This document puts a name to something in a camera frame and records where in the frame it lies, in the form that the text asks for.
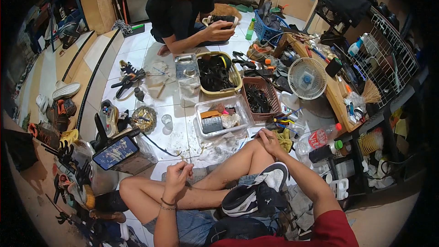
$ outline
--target beige basket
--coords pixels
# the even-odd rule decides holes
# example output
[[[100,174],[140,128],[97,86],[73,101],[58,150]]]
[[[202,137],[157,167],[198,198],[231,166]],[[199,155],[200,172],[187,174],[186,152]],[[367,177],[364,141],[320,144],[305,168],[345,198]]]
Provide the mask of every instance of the beige basket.
[[[197,59],[200,59],[203,56],[226,56],[228,59],[232,60],[230,56],[225,52],[203,52],[197,54]],[[228,88],[221,91],[207,91],[201,86],[201,91],[208,97],[211,98],[220,98],[220,97],[226,97],[226,96],[234,96],[238,93],[239,89],[242,88],[242,78],[239,75],[239,71],[236,68],[235,64],[232,63],[232,67],[230,67],[229,70],[229,79],[230,82],[232,82],[234,85],[236,85],[236,88]]]

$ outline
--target green bottle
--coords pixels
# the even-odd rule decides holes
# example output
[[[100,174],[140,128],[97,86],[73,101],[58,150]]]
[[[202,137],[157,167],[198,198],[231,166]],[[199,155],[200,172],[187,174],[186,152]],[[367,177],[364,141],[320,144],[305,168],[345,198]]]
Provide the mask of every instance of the green bottle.
[[[245,39],[247,39],[247,40],[252,39],[254,27],[255,27],[255,19],[252,18],[252,21],[249,24],[249,28],[247,29],[247,34],[245,35]]]

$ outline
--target red t-shirt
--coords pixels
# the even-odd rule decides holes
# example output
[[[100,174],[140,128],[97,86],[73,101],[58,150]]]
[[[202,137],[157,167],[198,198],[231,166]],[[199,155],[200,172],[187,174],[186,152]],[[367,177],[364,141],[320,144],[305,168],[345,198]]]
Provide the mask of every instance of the red t-shirt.
[[[354,232],[343,211],[333,210],[321,214],[314,223],[310,241],[287,241],[280,236],[261,236],[255,239],[223,239],[211,247],[358,247]]]

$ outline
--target blue plastic basket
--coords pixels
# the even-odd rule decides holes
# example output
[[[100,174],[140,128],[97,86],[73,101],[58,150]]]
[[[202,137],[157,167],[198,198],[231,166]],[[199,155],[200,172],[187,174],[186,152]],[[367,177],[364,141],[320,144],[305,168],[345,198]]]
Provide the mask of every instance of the blue plastic basket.
[[[280,17],[276,16],[277,20],[280,21],[281,26],[290,28],[288,24]],[[282,33],[280,30],[274,30],[271,28],[268,28],[263,22],[262,19],[258,15],[258,10],[255,10],[255,28],[254,31],[256,35],[258,36],[259,40],[270,40],[275,35],[278,35]],[[271,44],[274,46],[277,46],[277,43],[282,38],[282,35],[279,35],[278,37],[274,38],[272,41],[270,41]]]

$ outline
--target fan grille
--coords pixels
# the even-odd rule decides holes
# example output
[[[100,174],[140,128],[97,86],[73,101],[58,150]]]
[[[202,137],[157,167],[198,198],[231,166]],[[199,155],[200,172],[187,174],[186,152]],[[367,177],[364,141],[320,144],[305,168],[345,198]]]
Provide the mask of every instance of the fan grille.
[[[317,60],[303,57],[290,66],[288,83],[294,94],[300,98],[315,99],[326,89],[326,71]]]

